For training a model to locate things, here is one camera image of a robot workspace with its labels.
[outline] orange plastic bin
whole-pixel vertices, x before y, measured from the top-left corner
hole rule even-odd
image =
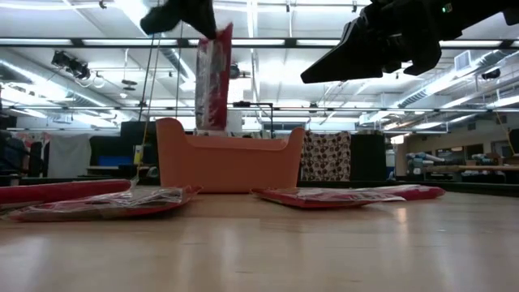
[[[174,118],[157,120],[162,187],[202,186],[204,193],[296,187],[304,130],[287,140],[185,135]]]

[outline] red plastic bag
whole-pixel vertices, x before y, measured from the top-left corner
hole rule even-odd
[[[0,211],[34,204],[74,200],[93,195],[127,191],[131,181],[106,179],[87,182],[62,182],[36,186],[0,187]]]
[[[230,53],[233,24],[216,40],[199,40],[196,55],[195,117],[199,130],[224,131],[227,126]]]
[[[189,202],[202,188],[135,188],[79,200],[40,204],[12,211],[4,219],[18,222],[91,221],[163,212]]]
[[[327,188],[252,189],[261,199],[300,208],[359,207],[386,200],[403,200],[374,191]]]
[[[358,189],[358,191],[375,191],[386,195],[397,195],[405,200],[431,200],[445,194],[440,187],[428,187],[420,185],[401,185],[392,187],[371,187]]]

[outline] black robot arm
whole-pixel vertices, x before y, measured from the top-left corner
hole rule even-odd
[[[401,69],[420,75],[441,57],[440,41],[499,12],[508,25],[519,23],[519,1],[371,0],[348,23],[337,47],[301,74],[304,83],[382,77]]]

